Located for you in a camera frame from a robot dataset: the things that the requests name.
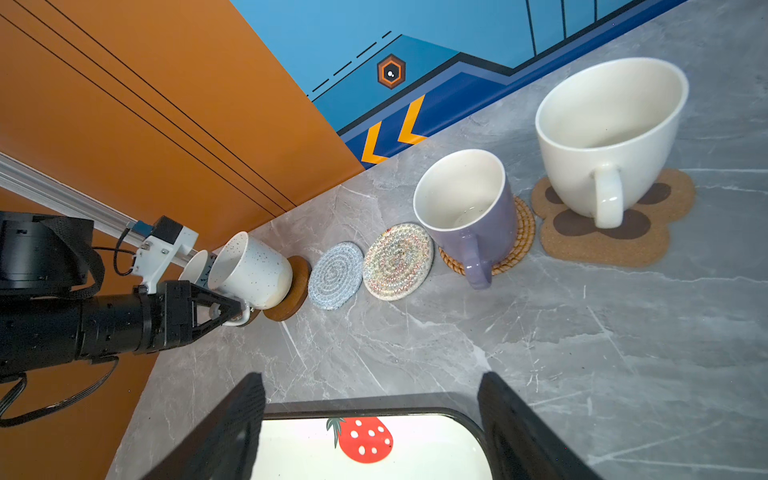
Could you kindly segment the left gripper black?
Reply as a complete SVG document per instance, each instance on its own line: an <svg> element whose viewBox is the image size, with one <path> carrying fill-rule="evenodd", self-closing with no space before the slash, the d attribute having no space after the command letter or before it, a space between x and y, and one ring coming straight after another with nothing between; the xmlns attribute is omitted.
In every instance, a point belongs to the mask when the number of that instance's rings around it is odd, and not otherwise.
<svg viewBox="0 0 768 480"><path fill-rule="evenodd" d="M210 318L241 318L241 301L189 281L167 281L150 294L136 287L140 302L140 340L136 353L154 353L189 345L202 338L207 328L198 321L197 307Z"/></svg>

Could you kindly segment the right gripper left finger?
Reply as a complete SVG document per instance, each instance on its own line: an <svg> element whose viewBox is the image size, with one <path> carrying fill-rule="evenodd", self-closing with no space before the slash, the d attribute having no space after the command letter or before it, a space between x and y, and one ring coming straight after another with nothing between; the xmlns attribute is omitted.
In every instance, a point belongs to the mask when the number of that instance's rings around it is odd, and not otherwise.
<svg viewBox="0 0 768 480"><path fill-rule="evenodd" d="M147 479L249 479L266 407L259 373L247 374Z"/></svg>

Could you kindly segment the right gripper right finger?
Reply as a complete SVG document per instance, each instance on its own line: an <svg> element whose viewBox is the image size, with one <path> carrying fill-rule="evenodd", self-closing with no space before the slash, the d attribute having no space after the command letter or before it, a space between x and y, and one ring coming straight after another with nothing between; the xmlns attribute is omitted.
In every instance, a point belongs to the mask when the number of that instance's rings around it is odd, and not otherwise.
<svg viewBox="0 0 768 480"><path fill-rule="evenodd" d="M477 400L493 478L601 479L497 373L482 376Z"/></svg>

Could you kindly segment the white speckled mug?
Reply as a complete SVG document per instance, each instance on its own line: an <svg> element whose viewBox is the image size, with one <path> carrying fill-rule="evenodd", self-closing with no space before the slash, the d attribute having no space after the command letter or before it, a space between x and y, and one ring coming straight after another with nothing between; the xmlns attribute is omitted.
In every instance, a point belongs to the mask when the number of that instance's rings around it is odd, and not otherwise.
<svg viewBox="0 0 768 480"><path fill-rule="evenodd" d="M208 288L241 303L242 313L224 326L245 325L252 310L278 305L288 294L293 271L288 260L265 243L241 231L218 253L208 276Z"/></svg>

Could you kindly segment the light brown wooden round coaster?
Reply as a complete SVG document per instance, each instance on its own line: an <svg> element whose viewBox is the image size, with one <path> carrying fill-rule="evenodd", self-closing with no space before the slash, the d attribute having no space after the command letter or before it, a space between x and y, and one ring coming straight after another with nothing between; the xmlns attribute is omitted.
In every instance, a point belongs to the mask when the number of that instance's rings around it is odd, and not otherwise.
<svg viewBox="0 0 768 480"><path fill-rule="evenodd" d="M286 297L275 307L264 310L266 318L282 322L295 315L308 297L309 279L312 267L307 259L294 255L288 258L293 279Z"/></svg>

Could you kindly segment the grey woven rope coaster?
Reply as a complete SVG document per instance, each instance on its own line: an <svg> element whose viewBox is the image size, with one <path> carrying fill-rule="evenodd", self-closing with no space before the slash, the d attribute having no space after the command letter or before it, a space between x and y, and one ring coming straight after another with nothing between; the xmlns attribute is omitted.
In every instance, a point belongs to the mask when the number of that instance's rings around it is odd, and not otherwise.
<svg viewBox="0 0 768 480"><path fill-rule="evenodd" d="M313 268L309 299L321 310L337 310L360 288L363 281L362 250L352 242L340 242L326 251Z"/></svg>

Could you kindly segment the multicolour woven rope coaster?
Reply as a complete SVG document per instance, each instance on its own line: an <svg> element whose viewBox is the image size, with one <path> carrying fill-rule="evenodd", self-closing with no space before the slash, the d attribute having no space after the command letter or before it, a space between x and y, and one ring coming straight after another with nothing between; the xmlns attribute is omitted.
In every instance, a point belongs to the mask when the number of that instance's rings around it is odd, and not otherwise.
<svg viewBox="0 0 768 480"><path fill-rule="evenodd" d="M426 280L434 262L434 242L415 223L386 230L364 257L363 283L374 297L396 301L414 293Z"/></svg>

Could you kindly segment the woven rattan round coaster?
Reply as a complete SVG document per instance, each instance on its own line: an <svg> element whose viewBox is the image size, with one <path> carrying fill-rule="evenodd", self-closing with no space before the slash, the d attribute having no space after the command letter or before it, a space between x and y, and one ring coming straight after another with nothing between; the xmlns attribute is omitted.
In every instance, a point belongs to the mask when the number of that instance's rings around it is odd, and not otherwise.
<svg viewBox="0 0 768 480"><path fill-rule="evenodd" d="M519 264L530 251L536 236L536 220L533 211L520 197L513 195L514 213L516 220L516 236L512 248L506 256L495 262L492 266L492 276L500 275ZM451 226L460 224L463 220L475 220L486 209L481 203L481 207L475 205L468 206L457 215L455 220L451 220ZM466 276L463 264L455 257L447 253L443 247L439 247L439 254L443 262L455 273Z"/></svg>

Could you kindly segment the paw shaped wooden coaster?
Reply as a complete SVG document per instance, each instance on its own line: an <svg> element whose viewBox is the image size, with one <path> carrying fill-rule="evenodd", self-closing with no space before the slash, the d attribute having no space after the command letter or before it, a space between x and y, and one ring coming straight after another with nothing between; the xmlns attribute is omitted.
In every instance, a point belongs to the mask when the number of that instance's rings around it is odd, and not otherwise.
<svg viewBox="0 0 768 480"><path fill-rule="evenodd" d="M648 192L624 212L617 228L599 229L556 194L548 178L532 192L534 213L542 219L540 243L551 257L573 262L640 268L661 260L670 245L669 225L684 218L696 197L693 180L665 169Z"/></svg>

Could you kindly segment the purple handled mug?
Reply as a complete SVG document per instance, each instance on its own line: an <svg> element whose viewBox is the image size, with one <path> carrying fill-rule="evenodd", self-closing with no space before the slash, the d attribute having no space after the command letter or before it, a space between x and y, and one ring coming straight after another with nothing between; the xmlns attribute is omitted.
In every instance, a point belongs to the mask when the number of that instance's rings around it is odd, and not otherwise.
<svg viewBox="0 0 768 480"><path fill-rule="evenodd" d="M437 246L463 266L470 286L490 287L493 266L513 250L518 231L501 160L480 149L441 158L419 180L413 209Z"/></svg>

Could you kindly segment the blue mug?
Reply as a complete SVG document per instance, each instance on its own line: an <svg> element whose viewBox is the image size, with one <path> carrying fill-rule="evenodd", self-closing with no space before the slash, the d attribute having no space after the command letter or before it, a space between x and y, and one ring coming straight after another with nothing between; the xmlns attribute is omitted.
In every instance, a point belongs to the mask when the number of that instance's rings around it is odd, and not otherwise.
<svg viewBox="0 0 768 480"><path fill-rule="evenodd" d="M200 250L188 261L178 280L206 288L212 263L211 254L207 250Z"/></svg>

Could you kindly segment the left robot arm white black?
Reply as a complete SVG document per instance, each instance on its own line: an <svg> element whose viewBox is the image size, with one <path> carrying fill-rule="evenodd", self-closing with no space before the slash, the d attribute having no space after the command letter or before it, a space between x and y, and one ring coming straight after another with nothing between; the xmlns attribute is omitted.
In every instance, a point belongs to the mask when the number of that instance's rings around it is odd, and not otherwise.
<svg viewBox="0 0 768 480"><path fill-rule="evenodd" d="M239 301L188 281L102 295L91 220L1 214L1 379L185 346L239 317Z"/></svg>

